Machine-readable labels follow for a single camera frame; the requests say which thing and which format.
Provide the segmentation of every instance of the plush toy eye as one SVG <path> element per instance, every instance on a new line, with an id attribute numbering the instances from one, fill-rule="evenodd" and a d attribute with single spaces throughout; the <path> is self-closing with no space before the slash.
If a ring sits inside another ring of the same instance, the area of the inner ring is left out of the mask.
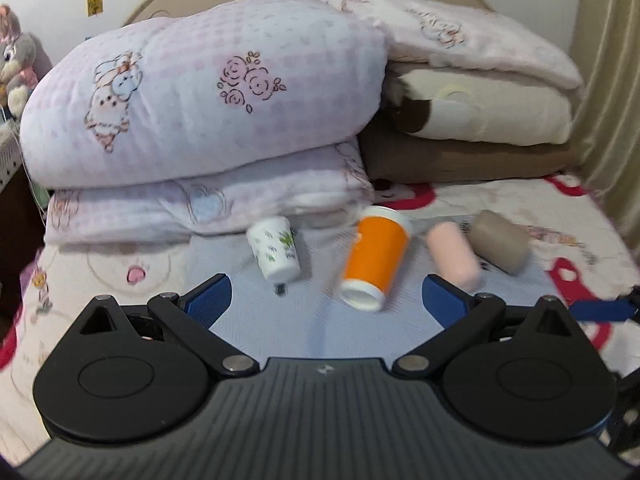
<path id="1" fill-rule="evenodd" d="M 4 50 L 4 60 L 6 62 L 11 61 L 15 56 L 15 49 L 12 46 L 8 46 L 5 50 Z"/>

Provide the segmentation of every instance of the cup with green leaf print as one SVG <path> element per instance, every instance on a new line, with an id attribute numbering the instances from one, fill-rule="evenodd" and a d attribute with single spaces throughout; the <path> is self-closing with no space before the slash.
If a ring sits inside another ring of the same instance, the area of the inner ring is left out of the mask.
<path id="1" fill-rule="evenodd" d="M 260 220 L 249 228 L 246 237 L 268 282 L 288 283 L 298 277 L 300 262 L 291 225 L 284 216 Z"/>

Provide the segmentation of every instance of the brown blanket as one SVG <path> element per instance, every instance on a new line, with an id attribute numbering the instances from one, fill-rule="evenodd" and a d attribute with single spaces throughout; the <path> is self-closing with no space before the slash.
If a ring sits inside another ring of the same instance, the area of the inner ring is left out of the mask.
<path id="1" fill-rule="evenodd" d="M 358 136 L 371 180 L 402 184 L 532 178 L 576 163 L 570 143 L 513 146 L 491 142 L 431 140 L 398 132 L 378 113 Z"/>

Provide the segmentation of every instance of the white cord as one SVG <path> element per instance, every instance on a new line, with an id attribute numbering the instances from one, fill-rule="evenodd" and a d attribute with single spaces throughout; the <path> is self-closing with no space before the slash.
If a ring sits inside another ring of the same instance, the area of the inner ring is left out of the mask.
<path id="1" fill-rule="evenodd" d="M 14 127 L 15 121 L 8 120 L 6 118 L 6 114 L 4 113 L 4 107 L 0 107 L 0 109 L 2 110 L 2 117 L 4 118 L 4 124 L 7 125 L 12 136 L 14 136 L 15 143 L 18 145 L 18 153 L 20 153 L 20 160 L 22 161 L 22 167 L 24 168 L 24 173 L 27 176 L 27 182 L 29 183 L 29 189 L 31 190 L 31 197 L 33 198 L 33 201 L 35 202 L 36 206 L 38 207 L 38 211 L 40 212 L 40 221 L 42 222 L 42 225 L 46 227 L 45 218 L 47 217 L 47 213 L 46 211 L 44 211 L 44 209 L 40 205 L 40 202 L 36 197 L 36 192 L 33 189 L 33 180 L 31 179 L 31 175 L 27 170 L 27 165 L 24 163 L 24 156 L 22 155 L 22 147 L 20 146 L 20 140 L 18 139 L 18 131 Z"/>

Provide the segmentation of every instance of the curtain fold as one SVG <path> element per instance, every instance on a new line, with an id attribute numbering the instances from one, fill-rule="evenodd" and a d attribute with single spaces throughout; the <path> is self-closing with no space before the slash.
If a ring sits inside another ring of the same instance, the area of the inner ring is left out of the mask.
<path id="1" fill-rule="evenodd" d="M 640 0 L 582 0 L 572 56 L 588 82 L 580 174 L 640 261 Z"/>

